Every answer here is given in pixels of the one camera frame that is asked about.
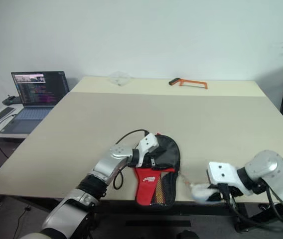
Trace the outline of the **black red paddle case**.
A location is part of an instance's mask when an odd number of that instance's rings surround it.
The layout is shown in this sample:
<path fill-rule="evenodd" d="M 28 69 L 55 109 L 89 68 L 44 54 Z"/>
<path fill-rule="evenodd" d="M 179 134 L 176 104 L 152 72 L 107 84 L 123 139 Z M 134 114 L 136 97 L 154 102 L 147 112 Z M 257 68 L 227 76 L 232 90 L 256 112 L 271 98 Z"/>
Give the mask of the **black red paddle case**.
<path fill-rule="evenodd" d="M 165 209 L 171 207 L 175 202 L 176 197 L 176 180 L 180 170 L 180 151 L 177 143 L 169 136 L 155 134 L 159 147 L 165 147 L 167 152 L 158 158 L 158 163 L 169 163 L 174 165 L 174 171 L 156 171 L 151 168 L 144 168 L 143 164 L 140 168 L 136 168 L 139 160 L 139 151 L 137 148 L 133 150 L 133 158 L 128 164 L 128 167 L 134 169 L 135 176 L 138 181 L 135 201 L 142 207 L 148 209 Z M 159 177 L 162 181 L 165 202 L 157 204 L 155 202 L 155 189 Z"/>

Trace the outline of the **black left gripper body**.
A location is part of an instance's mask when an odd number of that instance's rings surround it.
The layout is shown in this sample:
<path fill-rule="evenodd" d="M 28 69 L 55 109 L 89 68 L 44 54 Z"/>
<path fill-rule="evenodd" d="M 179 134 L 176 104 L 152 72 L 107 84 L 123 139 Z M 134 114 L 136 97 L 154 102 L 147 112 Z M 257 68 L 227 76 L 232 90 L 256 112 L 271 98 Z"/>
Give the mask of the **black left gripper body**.
<path fill-rule="evenodd" d="M 143 167 L 157 170 L 159 167 L 158 158 L 160 157 L 160 149 L 157 148 L 152 152 L 148 152 L 143 158 Z"/>

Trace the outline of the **orange hacksaw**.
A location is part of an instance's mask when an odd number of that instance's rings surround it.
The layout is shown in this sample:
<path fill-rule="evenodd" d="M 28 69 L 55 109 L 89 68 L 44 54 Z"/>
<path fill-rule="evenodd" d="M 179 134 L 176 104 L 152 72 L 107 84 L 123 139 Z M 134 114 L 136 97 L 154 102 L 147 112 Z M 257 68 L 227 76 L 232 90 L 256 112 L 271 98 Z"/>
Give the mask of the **orange hacksaw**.
<path fill-rule="evenodd" d="M 208 83 L 203 81 L 195 81 L 195 80 L 188 80 L 183 78 L 174 78 L 168 82 L 170 86 L 173 86 L 175 84 L 179 84 L 179 86 L 183 86 L 185 84 L 193 84 L 193 85 L 200 85 L 200 87 L 208 89 Z"/>

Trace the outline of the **black remote controller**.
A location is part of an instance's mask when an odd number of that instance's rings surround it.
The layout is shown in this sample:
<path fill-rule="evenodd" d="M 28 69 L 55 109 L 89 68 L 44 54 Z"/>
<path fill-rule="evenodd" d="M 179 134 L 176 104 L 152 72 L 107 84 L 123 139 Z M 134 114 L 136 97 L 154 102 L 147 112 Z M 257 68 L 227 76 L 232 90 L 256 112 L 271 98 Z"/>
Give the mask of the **black remote controller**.
<path fill-rule="evenodd" d="M 10 106 L 10 105 L 16 105 L 16 104 L 21 104 L 21 98 L 20 96 L 10 96 L 8 95 L 6 99 L 2 101 L 2 104 L 5 106 Z"/>

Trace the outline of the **flat black bar device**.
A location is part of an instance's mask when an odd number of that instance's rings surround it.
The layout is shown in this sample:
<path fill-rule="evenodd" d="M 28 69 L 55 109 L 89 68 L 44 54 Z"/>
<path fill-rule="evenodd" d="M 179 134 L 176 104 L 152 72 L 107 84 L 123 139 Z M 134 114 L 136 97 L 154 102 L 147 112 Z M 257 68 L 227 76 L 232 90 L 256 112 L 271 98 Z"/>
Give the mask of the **flat black bar device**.
<path fill-rule="evenodd" d="M 0 119 L 4 118 L 8 114 L 12 113 L 15 110 L 15 108 L 12 107 L 6 107 L 0 112 Z"/>

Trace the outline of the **black table frame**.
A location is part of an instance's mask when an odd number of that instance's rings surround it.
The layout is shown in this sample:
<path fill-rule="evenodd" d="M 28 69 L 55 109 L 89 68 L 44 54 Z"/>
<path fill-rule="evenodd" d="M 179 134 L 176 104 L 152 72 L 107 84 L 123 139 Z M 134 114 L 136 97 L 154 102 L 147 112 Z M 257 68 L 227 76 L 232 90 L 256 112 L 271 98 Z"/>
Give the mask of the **black table frame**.
<path fill-rule="evenodd" d="M 19 239 L 38 232 L 52 198 L 0 195 L 0 239 Z M 262 229 L 235 230 L 236 218 L 225 206 L 178 203 L 157 214 L 141 211 L 132 201 L 105 201 L 96 214 L 92 239 L 176 239 L 185 230 L 199 239 L 283 239 L 283 233 Z"/>

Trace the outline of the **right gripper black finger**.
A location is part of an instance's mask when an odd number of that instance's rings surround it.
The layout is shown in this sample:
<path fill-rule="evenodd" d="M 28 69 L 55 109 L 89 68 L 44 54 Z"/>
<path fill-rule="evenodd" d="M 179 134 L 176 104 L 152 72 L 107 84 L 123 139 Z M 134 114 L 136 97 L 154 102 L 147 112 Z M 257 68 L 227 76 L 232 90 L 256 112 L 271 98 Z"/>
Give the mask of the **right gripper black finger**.
<path fill-rule="evenodd" d="M 206 201 L 222 201 L 220 191 L 211 192 Z"/>

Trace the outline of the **black rounded shape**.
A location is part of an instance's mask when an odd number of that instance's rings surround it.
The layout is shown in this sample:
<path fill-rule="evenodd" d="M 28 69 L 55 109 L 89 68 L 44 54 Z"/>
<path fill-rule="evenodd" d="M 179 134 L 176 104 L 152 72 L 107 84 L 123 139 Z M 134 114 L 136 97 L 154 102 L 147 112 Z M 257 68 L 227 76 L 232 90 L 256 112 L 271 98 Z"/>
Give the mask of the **black rounded shape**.
<path fill-rule="evenodd" d="M 184 230 L 177 234 L 176 239 L 200 239 L 200 238 L 197 233 L 190 230 Z"/>

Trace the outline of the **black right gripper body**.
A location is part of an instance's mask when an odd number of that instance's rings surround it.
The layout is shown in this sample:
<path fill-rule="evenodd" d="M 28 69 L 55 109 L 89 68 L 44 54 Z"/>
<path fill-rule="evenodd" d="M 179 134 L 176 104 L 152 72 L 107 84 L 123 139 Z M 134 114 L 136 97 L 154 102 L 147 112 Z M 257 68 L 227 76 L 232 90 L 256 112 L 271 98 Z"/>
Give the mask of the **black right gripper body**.
<path fill-rule="evenodd" d="M 223 194 L 224 198 L 236 198 L 236 197 L 241 197 L 243 196 L 243 193 L 236 187 L 234 186 L 229 186 L 228 184 L 225 183 L 218 183 L 217 187 L 219 191 Z"/>

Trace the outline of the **clear plastic bag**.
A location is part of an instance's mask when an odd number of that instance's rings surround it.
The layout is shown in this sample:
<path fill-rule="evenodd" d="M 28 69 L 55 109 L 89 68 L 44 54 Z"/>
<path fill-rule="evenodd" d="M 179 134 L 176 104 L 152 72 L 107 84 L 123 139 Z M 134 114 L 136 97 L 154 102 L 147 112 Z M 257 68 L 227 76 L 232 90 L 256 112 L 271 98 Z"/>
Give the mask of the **clear plastic bag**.
<path fill-rule="evenodd" d="M 108 81 L 117 86 L 124 86 L 131 82 L 131 80 L 132 77 L 128 73 L 122 71 L 113 72 L 108 77 Z"/>

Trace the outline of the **open laptop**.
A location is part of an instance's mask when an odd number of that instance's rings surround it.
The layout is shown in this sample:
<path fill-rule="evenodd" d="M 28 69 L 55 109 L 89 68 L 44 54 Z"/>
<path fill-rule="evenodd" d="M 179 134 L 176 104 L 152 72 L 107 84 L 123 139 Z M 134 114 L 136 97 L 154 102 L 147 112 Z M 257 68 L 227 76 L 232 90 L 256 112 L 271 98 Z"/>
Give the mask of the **open laptop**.
<path fill-rule="evenodd" d="M 1 134 L 30 134 L 69 87 L 63 71 L 12 72 L 23 108 L 0 130 Z"/>

